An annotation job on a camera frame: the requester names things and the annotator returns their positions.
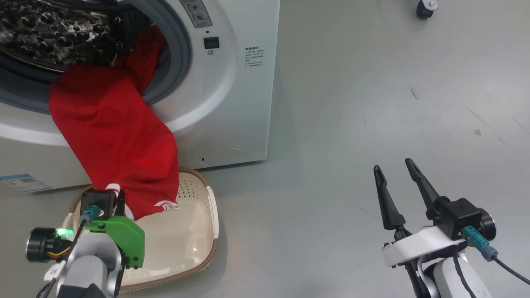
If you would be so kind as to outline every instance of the floor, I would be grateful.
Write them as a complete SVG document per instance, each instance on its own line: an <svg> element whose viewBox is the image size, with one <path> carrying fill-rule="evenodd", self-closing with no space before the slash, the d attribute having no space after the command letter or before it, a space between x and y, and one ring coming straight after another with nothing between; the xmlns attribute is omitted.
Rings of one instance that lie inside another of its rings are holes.
<svg viewBox="0 0 530 298"><path fill-rule="evenodd" d="M283 0L268 159L205 171L221 217L212 264L133 297L412 297L403 268L384 266L372 168L379 164L409 230L428 224L404 164L441 195L495 218L499 258L530 276L530 2ZM48 265L23 246L61 223L76 189L21 196L0 186L0 287L33 297ZM493 296L527 286L469 251Z"/></svg>

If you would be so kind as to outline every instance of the white trim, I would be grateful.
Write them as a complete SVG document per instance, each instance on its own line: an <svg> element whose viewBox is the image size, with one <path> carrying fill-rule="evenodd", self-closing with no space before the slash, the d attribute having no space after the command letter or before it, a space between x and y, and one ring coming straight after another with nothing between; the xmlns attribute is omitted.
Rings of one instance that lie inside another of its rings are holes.
<svg viewBox="0 0 530 298"><path fill-rule="evenodd" d="M105 187L105 190L109 190L109 189L114 190L114 192L116 193L116 197L118 197L121 191L121 186L117 183L111 183L107 185L107 187Z"/></svg>
<svg viewBox="0 0 530 298"><path fill-rule="evenodd" d="M129 206L125 203L125 216L128 217L131 220L134 220L134 215Z"/></svg>
<svg viewBox="0 0 530 298"><path fill-rule="evenodd" d="M155 207L162 207L162 208L164 208L164 211L178 210L179 209L179 204L177 203L177 201L163 200L163 201L157 202L155 204Z"/></svg>

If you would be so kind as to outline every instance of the printed label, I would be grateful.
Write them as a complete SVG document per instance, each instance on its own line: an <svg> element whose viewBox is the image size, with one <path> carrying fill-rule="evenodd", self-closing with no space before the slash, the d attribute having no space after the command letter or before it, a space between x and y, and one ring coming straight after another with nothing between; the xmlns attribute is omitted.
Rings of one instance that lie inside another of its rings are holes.
<svg viewBox="0 0 530 298"><path fill-rule="evenodd" d="M46 272L46 274L44 274L44 281L45 282L50 282L52 279L57 278L57 276L59 276L59 273L60 273L60 267L61 267L61 264L53 265L48 270L48 272Z"/></svg>
<svg viewBox="0 0 530 298"><path fill-rule="evenodd" d="M263 66L265 50L260 47L245 48L245 67Z"/></svg>
<svg viewBox="0 0 530 298"><path fill-rule="evenodd" d="M34 192L51 189L51 187L48 185L40 182L28 174L3 176L0 177L0 181L4 181L21 192Z"/></svg>

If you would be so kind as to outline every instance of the black button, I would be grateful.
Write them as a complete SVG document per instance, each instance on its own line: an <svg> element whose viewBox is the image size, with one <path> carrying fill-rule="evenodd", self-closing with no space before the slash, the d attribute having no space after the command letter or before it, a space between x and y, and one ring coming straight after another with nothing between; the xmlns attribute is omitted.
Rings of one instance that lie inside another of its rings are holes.
<svg viewBox="0 0 530 298"><path fill-rule="evenodd" d="M219 48L219 37L206 37L204 39L204 48L209 49L218 49Z"/></svg>

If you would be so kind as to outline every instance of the front-load washing machine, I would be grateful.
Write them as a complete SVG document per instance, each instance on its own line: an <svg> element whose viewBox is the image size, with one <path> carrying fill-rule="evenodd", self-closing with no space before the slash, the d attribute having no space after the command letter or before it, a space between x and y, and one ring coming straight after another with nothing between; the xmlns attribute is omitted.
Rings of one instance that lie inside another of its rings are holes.
<svg viewBox="0 0 530 298"><path fill-rule="evenodd" d="M0 0L0 181L21 191L90 183L55 126L49 84L112 63L146 27L167 40L142 94L206 168L266 158L280 0Z"/></svg>

